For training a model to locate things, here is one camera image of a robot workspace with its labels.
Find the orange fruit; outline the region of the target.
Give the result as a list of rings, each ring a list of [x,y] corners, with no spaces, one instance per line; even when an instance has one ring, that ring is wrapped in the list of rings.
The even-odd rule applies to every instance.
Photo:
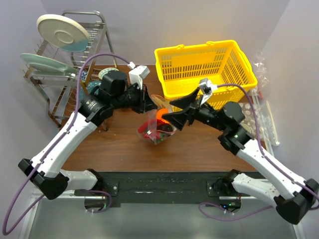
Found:
[[[156,119],[160,120],[163,123],[169,123],[167,120],[162,118],[163,115],[168,114],[168,113],[169,113],[168,109],[162,108],[162,109],[157,111]]]

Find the clear zip top bag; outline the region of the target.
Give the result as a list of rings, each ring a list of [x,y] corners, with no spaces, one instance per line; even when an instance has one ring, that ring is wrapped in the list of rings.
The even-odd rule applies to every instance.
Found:
[[[148,116],[147,121],[148,120],[155,120],[157,111],[162,109],[162,108],[166,108],[166,109],[168,109],[169,113],[172,113],[171,105],[169,104],[169,102],[164,97],[162,97],[160,95],[151,95],[151,99],[153,100],[154,103],[156,103],[156,105],[158,106],[158,109],[157,110],[152,110],[152,111],[147,113],[147,116]],[[161,124],[164,124],[164,123],[161,122],[160,120],[158,120],[158,126],[160,126]],[[175,133],[176,128],[173,125],[172,125],[172,127],[173,127],[173,132],[163,132],[163,131],[159,131],[157,129],[160,132],[160,135],[161,135],[159,140],[156,140],[156,141],[149,140],[149,139],[145,139],[145,140],[151,141],[154,144],[158,144],[158,143],[164,141],[166,138],[172,136]]]

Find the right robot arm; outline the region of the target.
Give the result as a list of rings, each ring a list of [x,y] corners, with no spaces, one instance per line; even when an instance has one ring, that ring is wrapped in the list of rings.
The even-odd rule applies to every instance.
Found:
[[[289,170],[272,154],[265,151],[259,138],[254,138],[242,125],[245,118],[236,102],[227,102],[216,110],[197,98],[198,90],[188,96],[171,101],[179,107],[179,112],[163,115],[178,130],[195,120],[222,132],[221,145],[232,154],[252,165],[267,179],[253,179],[245,173],[232,170],[224,178],[222,190],[232,196],[236,192],[255,197],[276,209],[287,222],[297,225],[306,213],[314,210],[313,205],[319,199],[319,184],[315,179],[304,179]]]

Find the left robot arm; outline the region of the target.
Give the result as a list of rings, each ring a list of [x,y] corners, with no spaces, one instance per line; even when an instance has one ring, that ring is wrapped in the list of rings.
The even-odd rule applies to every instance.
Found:
[[[102,70],[101,84],[82,98],[79,109],[71,114],[54,139],[31,160],[21,160],[18,167],[47,199],[53,200],[69,190],[87,190],[91,195],[103,191],[104,178],[95,170],[66,171],[62,166],[79,144],[113,115],[114,110],[131,108],[143,114],[157,108],[143,83],[149,73],[147,66],[138,66],[128,74]]]

